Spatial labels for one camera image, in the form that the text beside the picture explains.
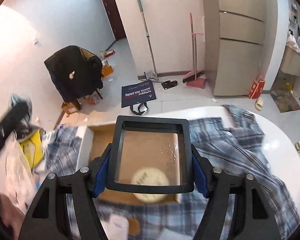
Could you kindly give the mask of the person's left hand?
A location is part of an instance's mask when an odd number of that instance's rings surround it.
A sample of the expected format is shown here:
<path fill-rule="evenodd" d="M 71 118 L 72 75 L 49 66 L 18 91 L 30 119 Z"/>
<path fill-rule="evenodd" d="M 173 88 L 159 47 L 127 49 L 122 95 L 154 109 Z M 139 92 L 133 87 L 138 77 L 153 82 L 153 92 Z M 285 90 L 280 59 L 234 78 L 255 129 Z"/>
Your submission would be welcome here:
<path fill-rule="evenodd" d="M 0 194 L 0 229 L 11 239 L 18 239 L 25 215 L 10 199 Z"/>

